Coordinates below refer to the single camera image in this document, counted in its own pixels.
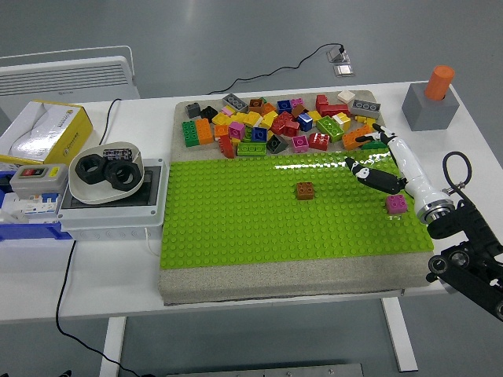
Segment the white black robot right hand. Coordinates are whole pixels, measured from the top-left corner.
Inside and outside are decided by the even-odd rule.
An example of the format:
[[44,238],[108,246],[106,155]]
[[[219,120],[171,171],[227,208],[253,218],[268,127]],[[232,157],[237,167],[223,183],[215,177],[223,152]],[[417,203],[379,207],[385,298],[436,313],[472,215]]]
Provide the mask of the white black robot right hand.
[[354,159],[347,157],[345,163],[351,173],[362,184],[388,194],[397,194],[405,190],[414,200],[417,217],[425,224],[428,215],[453,209],[453,200],[444,192],[433,187],[417,157],[409,146],[394,132],[384,126],[373,124],[374,133],[357,137],[357,141],[382,141],[390,149],[400,175],[368,168]]

